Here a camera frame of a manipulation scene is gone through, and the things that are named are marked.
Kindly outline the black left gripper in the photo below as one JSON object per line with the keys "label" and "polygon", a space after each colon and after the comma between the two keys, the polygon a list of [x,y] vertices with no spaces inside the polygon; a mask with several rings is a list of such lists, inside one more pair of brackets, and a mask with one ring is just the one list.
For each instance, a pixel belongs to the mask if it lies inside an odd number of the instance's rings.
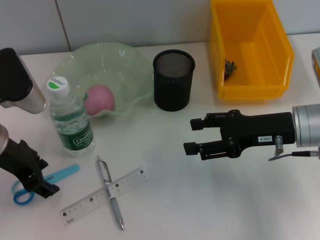
{"label": "black left gripper", "polygon": [[16,176],[25,190],[45,199],[60,190],[42,176],[42,170],[48,165],[24,140],[17,143],[9,139],[0,154],[0,167]]}

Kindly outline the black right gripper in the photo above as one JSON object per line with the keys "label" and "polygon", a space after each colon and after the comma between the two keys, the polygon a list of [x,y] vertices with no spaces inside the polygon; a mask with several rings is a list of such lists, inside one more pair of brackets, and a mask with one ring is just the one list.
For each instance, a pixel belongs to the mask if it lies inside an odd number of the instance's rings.
{"label": "black right gripper", "polygon": [[190,120],[193,131],[220,128],[222,140],[183,144],[187,156],[200,154],[203,161],[217,158],[238,158],[250,147],[271,146],[277,136],[283,144],[295,143],[295,127],[290,112],[243,115],[239,110],[207,113],[204,119]]}

